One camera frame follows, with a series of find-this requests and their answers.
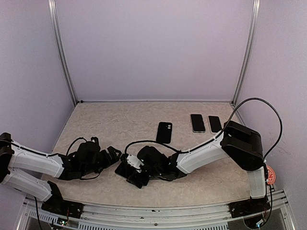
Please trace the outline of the dark phone case underneath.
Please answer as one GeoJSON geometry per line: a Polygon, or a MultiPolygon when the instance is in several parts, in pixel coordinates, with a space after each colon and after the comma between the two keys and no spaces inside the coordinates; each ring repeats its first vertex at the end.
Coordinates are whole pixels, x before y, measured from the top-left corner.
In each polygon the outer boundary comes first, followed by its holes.
{"type": "Polygon", "coordinates": [[[172,138],[173,125],[170,122],[159,122],[156,141],[158,143],[170,144],[172,138]]]}

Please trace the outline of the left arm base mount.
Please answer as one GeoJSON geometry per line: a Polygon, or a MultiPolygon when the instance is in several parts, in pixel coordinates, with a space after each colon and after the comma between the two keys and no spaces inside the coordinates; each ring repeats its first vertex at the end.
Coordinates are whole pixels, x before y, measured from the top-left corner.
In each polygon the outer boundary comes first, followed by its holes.
{"type": "Polygon", "coordinates": [[[41,209],[53,214],[80,219],[83,211],[83,204],[65,200],[62,198],[60,192],[52,191],[51,197],[42,203],[41,209]]]}

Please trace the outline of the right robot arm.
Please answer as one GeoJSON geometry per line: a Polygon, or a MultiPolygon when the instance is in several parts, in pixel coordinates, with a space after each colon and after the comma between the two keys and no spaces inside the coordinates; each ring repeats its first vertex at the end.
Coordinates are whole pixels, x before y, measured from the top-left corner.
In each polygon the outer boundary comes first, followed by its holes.
{"type": "Polygon", "coordinates": [[[145,146],[136,156],[125,153],[121,162],[126,181],[142,188],[150,179],[171,182],[214,161],[231,158],[248,173],[250,198],[245,208],[255,213],[264,205],[267,195],[266,157],[260,133],[229,118],[222,130],[192,149],[176,150],[167,157],[155,147],[145,146]]]}

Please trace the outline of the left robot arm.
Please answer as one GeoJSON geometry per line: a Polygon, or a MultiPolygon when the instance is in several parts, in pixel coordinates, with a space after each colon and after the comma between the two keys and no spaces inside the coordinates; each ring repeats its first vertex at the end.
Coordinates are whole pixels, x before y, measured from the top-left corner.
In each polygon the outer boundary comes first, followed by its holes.
{"type": "Polygon", "coordinates": [[[99,140],[92,137],[81,143],[73,153],[47,154],[14,142],[9,133],[0,136],[0,182],[34,196],[49,205],[57,213],[67,209],[57,185],[40,180],[27,171],[49,175],[63,181],[86,180],[92,173],[99,175],[104,169],[117,163],[121,151],[110,146],[101,149],[99,140]]]}

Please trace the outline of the aluminium corner post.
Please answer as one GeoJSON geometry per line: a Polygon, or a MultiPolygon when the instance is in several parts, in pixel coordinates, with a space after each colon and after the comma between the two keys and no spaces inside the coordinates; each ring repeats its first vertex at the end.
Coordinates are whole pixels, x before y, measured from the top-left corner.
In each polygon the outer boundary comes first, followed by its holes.
{"type": "Polygon", "coordinates": [[[248,69],[248,63],[249,63],[252,49],[253,49],[253,42],[254,42],[254,36],[256,33],[256,29],[257,29],[259,12],[260,12],[260,0],[254,0],[253,7],[252,7],[252,13],[251,13],[251,20],[250,20],[250,25],[249,25],[249,31],[248,31],[247,44],[246,44],[245,53],[243,56],[242,66],[241,66],[240,73],[239,73],[239,79],[238,79],[236,89],[234,92],[234,96],[232,99],[233,106],[237,104],[239,96],[243,88],[246,72],[248,69]]]}
{"type": "Polygon", "coordinates": [[[78,104],[78,98],[72,83],[72,79],[70,76],[69,68],[68,68],[68,63],[66,60],[65,56],[65,51],[63,47],[63,42],[61,39],[61,33],[60,33],[60,26],[59,26],[59,20],[58,20],[58,15],[57,15],[57,6],[56,6],[56,1],[55,0],[49,0],[48,1],[48,7],[49,7],[49,13],[51,17],[51,22],[53,26],[53,31],[55,35],[55,40],[56,40],[56,45],[59,53],[59,59],[61,62],[63,74],[64,74],[64,79],[68,87],[69,95],[72,101],[73,106],[75,107],[78,104]]]}

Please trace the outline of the right aluminium corner post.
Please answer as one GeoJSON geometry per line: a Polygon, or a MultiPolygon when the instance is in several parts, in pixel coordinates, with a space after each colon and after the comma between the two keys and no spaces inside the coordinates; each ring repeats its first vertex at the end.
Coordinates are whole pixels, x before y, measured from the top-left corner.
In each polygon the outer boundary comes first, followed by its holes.
{"type": "Polygon", "coordinates": [[[249,25],[249,31],[248,31],[247,44],[246,44],[245,53],[243,56],[242,66],[241,66],[240,73],[239,73],[239,79],[238,79],[236,89],[234,92],[234,96],[232,99],[233,106],[237,104],[239,96],[243,88],[246,72],[248,69],[248,63],[249,63],[252,49],[253,49],[253,42],[254,42],[254,36],[256,33],[256,29],[257,29],[259,12],[260,12],[260,0],[254,0],[253,7],[252,7],[252,13],[251,13],[251,20],[250,20],[250,25],[249,25]]]}

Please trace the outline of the red white patterned coaster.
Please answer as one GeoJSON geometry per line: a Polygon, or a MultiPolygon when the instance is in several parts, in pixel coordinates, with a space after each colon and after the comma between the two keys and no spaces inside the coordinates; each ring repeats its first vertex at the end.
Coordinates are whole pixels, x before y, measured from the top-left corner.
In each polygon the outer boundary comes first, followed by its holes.
{"type": "Polygon", "coordinates": [[[267,170],[268,170],[268,179],[267,179],[267,184],[268,185],[273,185],[276,181],[276,174],[273,168],[269,165],[267,165],[267,170]]]}

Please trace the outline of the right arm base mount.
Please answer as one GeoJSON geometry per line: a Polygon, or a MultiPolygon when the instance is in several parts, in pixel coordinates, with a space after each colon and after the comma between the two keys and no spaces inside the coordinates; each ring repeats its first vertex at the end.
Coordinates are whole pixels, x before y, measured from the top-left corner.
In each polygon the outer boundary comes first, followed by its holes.
{"type": "Polygon", "coordinates": [[[252,198],[229,203],[232,218],[248,216],[267,211],[271,208],[267,195],[263,198],[252,198]]]}

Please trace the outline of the aluminium front rail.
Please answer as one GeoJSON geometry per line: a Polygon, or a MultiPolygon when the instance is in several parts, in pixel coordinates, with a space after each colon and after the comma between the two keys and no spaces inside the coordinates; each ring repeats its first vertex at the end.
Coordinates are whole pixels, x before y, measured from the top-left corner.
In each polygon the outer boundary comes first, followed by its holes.
{"type": "Polygon", "coordinates": [[[85,204],[79,218],[41,210],[34,201],[24,203],[17,230],[295,230],[285,197],[275,200],[273,209],[234,218],[229,205],[187,207],[121,207],[85,204]]]}

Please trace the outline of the left aluminium corner post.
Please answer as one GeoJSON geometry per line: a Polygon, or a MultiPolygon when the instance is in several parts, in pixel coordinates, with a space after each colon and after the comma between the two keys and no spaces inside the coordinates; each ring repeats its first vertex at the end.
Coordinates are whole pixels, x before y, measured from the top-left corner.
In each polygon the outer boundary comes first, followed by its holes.
{"type": "Polygon", "coordinates": [[[49,13],[51,17],[51,22],[53,26],[53,31],[55,35],[55,40],[56,40],[56,45],[59,53],[59,59],[61,62],[63,74],[64,74],[64,79],[68,87],[69,95],[72,101],[73,106],[75,107],[78,104],[78,98],[72,83],[72,79],[70,76],[69,68],[68,68],[68,63],[66,60],[65,56],[65,51],[63,47],[63,42],[61,39],[61,33],[60,33],[60,26],[59,26],[59,20],[58,20],[58,15],[57,15],[57,6],[56,6],[56,1],[55,0],[49,0],[48,1],[48,7],[49,7],[49,13]]]}

